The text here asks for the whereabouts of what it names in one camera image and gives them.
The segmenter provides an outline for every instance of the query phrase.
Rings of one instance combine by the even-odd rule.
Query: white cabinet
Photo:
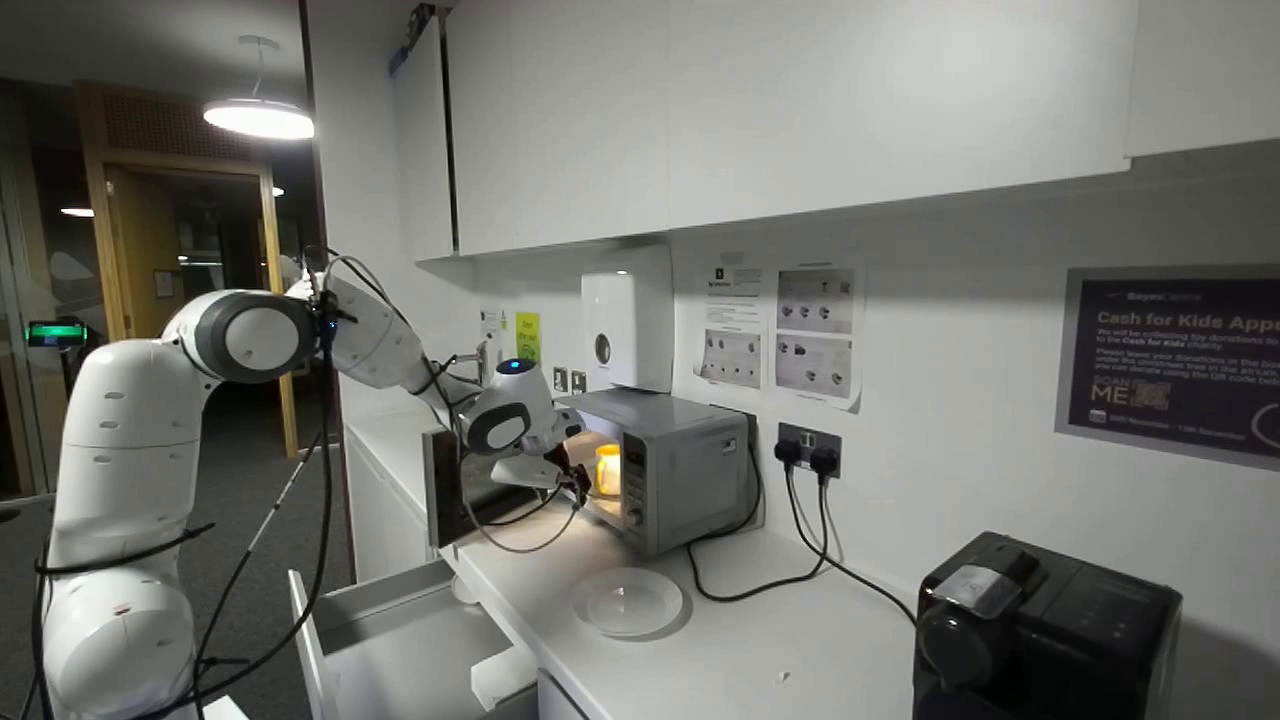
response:
[[[464,253],[1126,167],[1134,0],[466,0]]]
[[[1280,134],[1275,0],[1144,0],[1132,154]]]
[[[663,5],[464,0],[448,68],[464,253],[663,227]]]
[[[425,29],[390,77],[394,101],[394,191],[408,258],[452,255],[448,131],[441,77],[441,21]]]

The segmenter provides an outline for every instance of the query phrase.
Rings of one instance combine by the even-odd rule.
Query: white wall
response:
[[[1174,715],[1280,708],[1280,475],[1055,431],[1067,269],[1280,265],[1280,154],[1169,154],[1134,175],[966,200],[761,218],[671,235],[677,391],[748,409],[783,534],[775,425],[842,437],[834,522],[854,566],[911,596],[983,529],[1111,562],[1182,590]],[[704,280],[803,258],[861,273],[861,411],[771,389],[704,383]],[[601,253],[478,258],[489,304],[541,307],[573,340],[576,273]],[[771,285],[757,294],[771,323]]]
[[[478,311],[473,304],[473,269],[416,269],[408,258],[394,150],[394,101],[386,54],[405,39],[408,0],[307,0],[316,124],[321,124],[321,183],[327,244],[359,255],[405,307],[428,355],[473,352]],[[344,381],[344,417],[383,417],[411,400]]]
[[[646,289],[671,289],[671,246],[663,238],[618,238],[618,244],[586,244],[586,246],[548,246],[548,253],[506,253],[475,258],[475,290],[478,307],[503,311],[494,331],[494,347],[515,355],[512,323],[515,311],[541,315],[541,369],[582,372],[586,389],[604,383],[590,372],[590,331],[581,323],[581,274],[582,273],[633,273]]]

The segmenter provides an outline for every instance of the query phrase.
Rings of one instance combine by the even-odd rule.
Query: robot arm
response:
[[[475,391],[425,360],[416,331],[381,290],[337,274],[325,274],[325,290],[208,290],[179,307],[158,340],[103,345],[67,404],[49,566],[107,566],[45,585],[45,674],[54,715],[140,715],[187,689],[196,638],[177,546],[110,559],[183,534],[210,389],[305,369],[316,327],[337,372],[419,396],[466,453],[506,456],[515,462],[503,469],[515,475],[537,471],[562,438],[562,417],[537,369],[503,365],[490,389]]]

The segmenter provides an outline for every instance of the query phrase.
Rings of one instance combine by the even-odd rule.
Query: black cable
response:
[[[140,546],[140,552],[127,552],[127,554],[107,554],[107,559],[90,559],[90,562],[61,562],[61,566],[37,562],[37,574],[78,574],[78,572],[103,572],[103,566],[137,562],[137,559],[173,552],[177,543],[187,543],[187,538],[196,538],[203,530],[210,530],[210,522],[187,529],[169,543],[153,543],[153,546]]]
[[[432,369],[432,360],[425,355],[425,369],[428,369],[428,381],[425,389],[408,391],[408,396],[425,396],[425,391],[434,391],[442,411],[448,411],[448,428],[460,428],[460,417],[454,417],[454,404],[466,404],[475,400],[478,391],[464,396],[464,400],[452,400],[442,389],[441,389],[441,376],[452,369],[454,355],[448,355],[442,365]]]
[[[321,294],[321,319],[332,315],[332,294]],[[242,674],[261,672],[280,647],[290,644],[290,635],[310,621],[316,600],[321,600],[321,580],[325,580],[325,562],[327,562],[327,529],[332,529],[332,453],[327,453],[327,420],[332,420],[332,396],[327,396],[327,372],[332,372],[332,335],[321,335],[321,437],[325,437],[325,453],[321,453],[321,469],[325,469],[325,509],[321,509],[321,546],[316,546],[316,566],[310,566],[310,585],[307,585],[307,606],[287,625],[287,631],[261,652],[250,665],[242,665],[241,672],[216,681],[210,689],[201,690],[183,690],[173,703],[144,713],[140,720],[162,720],[169,713],[183,708],[183,703],[203,703],[208,694],[241,683]]]
[[[815,552],[810,522],[797,498],[797,469],[783,469],[783,484],[787,484],[787,509],[790,509],[797,534]]]
[[[400,319],[400,304],[386,294],[383,280],[359,258],[359,255],[344,255],[337,246],[327,246],[327,255],[337,255],[376,298],[383,298]]]
[[[576,521],[576,511],[581,511],[582,505],[573,505],[566,516],[562,516],[562,522],[561,522],[548,538],[525,543],[525,546],[494,538],[494,534],[475,521],[473,498],[464,498],[464,509],[466,509],[473,529],[475,529],[490,546],[512,552],[512,554],[530,554],[530,552],[551,546],[551,543],[566,530],[566,522]]]
[[[529,516],[537,516],[541,509],[548,509],[561,491],[544,491],[537,505],[512,511],[512,516],[501,516],[501,521],[489,521],[489,529],[512,529],[512,522],[525,522]]]
[[[822,552],[815,554],[815,562],[807,572],[797,572],[797,574],[778,574],[778,580],[768,580],[768,585],[757,585],[757,586],[743,586],[743,590],[706,590],[704,585],[704,572],[695,562],[695,543],[682,543],[682,554],[686,554],[686,572],[692,572],[692,586],[711,600],[711,605],[741,605],[741,600],[750,600],[750,596],[764,596],[764,590],[775,590],[775,586],[787,586],[787,585],[807,585],[815,580],[815,572],[826,562],[826,522],[822,522]]]
[[[826,498],[821,505],[821,521],[822,521],[822,534],[826,534],[826,529],[833,529],[833,509],[826,509]],[[873,585],[866,574],[852,572],[842,559],[834,559],[834,554],[822,552],[822,546],[810,546],[810,543],[807,543],[807,552],[821,554],[822,562],[833,562],[839,574],[849,574],[849,580],[863,585],[866,590],[885,596],[885,600],[916,627],[916,613],[911,613],[904,600],[897,600],[885,585]]]
[[[196,644],[192,689],[187,689],[192,694],[201,694],[201,674],[203,674],[203,667],[210,667],[203,652],[208,652],[208,644],[210,644],[210,631],[216,631],[216,625],[219,625],[219,616],[222,616],[222,606],[229,606],[229,600],[231,600],[231,590],[235,590],[249,559],[256,554],[256,543],[262,538],[269,522],[270,522],[274,511],[283,509],[283,494],[290,491],[296,475],[310,462],[310,453],[316,453],[325,438],[327,438],[327,431],[316,431],[316,438],[307,445],[307,453],[290,462],[290,471],[287,471],[274,505],[262,511],[256,534],[249,538],[249,546],[241,552],[231,574],[222,580],[222,586],[219,586],[219,596],[216,596],[216,605],[210,605],[210,616],[208,616],[208,625],[203,625],[203,635],[201,635],[201,644]]]

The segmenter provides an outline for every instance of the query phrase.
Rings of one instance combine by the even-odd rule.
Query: doorway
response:
[[[173,311],[216,289],[283,290],[270,170],[250,161],[183,161],[146,150],[103,150],[87,167],[110,340],[158,335]],[[296,445],[296,383],[274,391],[219,389],[219,396],[270,404],[283,456]]]

